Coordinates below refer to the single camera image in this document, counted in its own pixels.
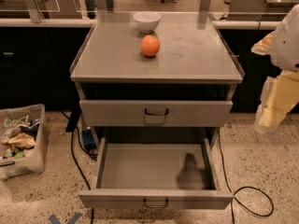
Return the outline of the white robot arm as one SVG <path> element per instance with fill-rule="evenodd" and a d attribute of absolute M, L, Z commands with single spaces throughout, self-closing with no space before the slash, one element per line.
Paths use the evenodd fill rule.
<path fill-rule="evenodd" d="M 299 104 L 299 5 L 291 9 L 275 31 L 254 44 L 251 51 L 269 55 L 271 63 L 281 69 L 277 77 L 268 77 L 263 84 L 255 116 L 255 130 L 267 133 Z"/>

